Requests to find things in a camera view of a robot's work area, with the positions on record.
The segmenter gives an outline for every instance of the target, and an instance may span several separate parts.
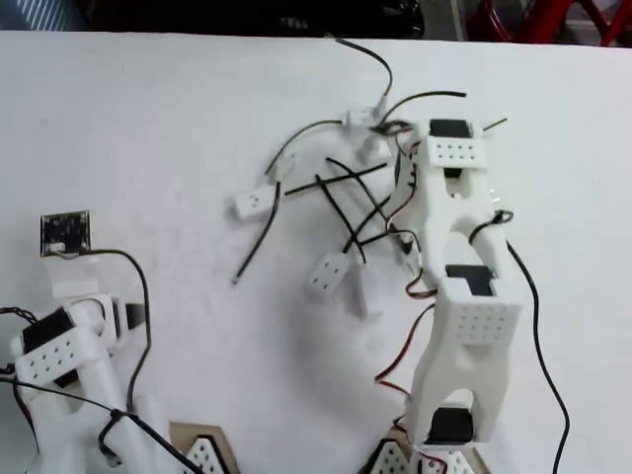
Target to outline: red wire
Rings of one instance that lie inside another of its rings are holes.
[[[406,285],[406,293],[413,299],[427,299],[432,298],[436,295],[436,289],[428,289],[426,291],[411,291],[411,288],[422,279],[423,274],[424,269],[422,268],[417,277]]]
[[[397,354],[397,356],[395,357],[395,360],[393,360],[391,362],[391,364],[386,367],[384,370],[382,370],[381,372],[379,372],[377,375],[375,375],[375,383],[377,383],[378,385],[383,385],[385,387],[390,387],[394,390],[397,390],[399,392],[404,393],[405,395],[407,395],[408,397],[411,396],[411,394],[404,390],[402,387],[400,387],[399,385],[395,385],[394,383],[389,382],[388,380],[383,380],[388,374],[390,374],[393,370],[395,370],[395,368],[397,367],[397,365],[399,365],[399,363],[402,361],[402,359],[404,358],[404,356],[406,355],[406,352],[408,351],[408,349],[411,346],[411,343],[413,342],[413,337],[415,336],[415,331],[417,331],[417,327],[419,326],[420,321],[422,320],[422,318],[424,317],[424,315],[431,309],[434,308],[435,304],[431,304],[429,305],[423,312],[422,314],[420,314],[417,319],[415,320],[415,322],[413,323],[413,326],[411,327],[410,331],[408,332],[408,337],[406,338],[406,343],[404,343],[404,347],[401,349],[401,351]]]
[[[395,385],[392,382],[389,382],[388,380],[376,380],[378,385],[382,385],[384,387],[388,387],[388,388],[392,388],[393,390],[397,390],[400,393],[403,393],[404,395],[406,395],[406,397],[408,398],[412,398],[412,395],[408,392],[408,390],[406,390],[405,388],[400,387],[399,385]]]
[[[434,461],[434,462],[438,462],[439,464],[443,465],[443,469],[441,470],[441,474],[447,474],[447,462],[445,462],[443,459],[439,459],[438,457],[434,457],[434,456],[428,456],[427,454],[419,451],[419,453],[425,458],[425,459],[429,459],[430,461]]]

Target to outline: red chair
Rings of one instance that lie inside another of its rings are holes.
[[[588,13],[601,35],[601,45],[616,39],[632,16],[632,0],[623,0],[612,23],[603,17],[593,0],[535,0],[518,28],[511,35],[503,26],[492,0],[481,0],[474,15],[467,22],[470,40],[548,43],[553,41],[564,24],[571,5],[578,2]]]

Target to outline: white connector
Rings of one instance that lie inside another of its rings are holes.
[[[235,197],[235,212],[239,220],[264,217],[275,204],[275,186],[268,185]]]
[[[327,254],[309,276],[305,289],[312,296],[328,299],[336,292],[350,264],[346,254]]]
[[[384,312],[384,295],[380,291],[383,287],[382,274],[371,263],[356,265],[355,272],[361,316],[366,320],[375,320]]]
[[[219,457],[215,452],[215,447],[210,439],[199,437],[187,454],[187,459],[192,461],[204,474],[227,474]],[[183,469],[183,474],[190,474],[191,469]]]
[[[343,126],[348,130],[366,130],[377,124],[374,108],[353,109],[347,112],[343,119]]]

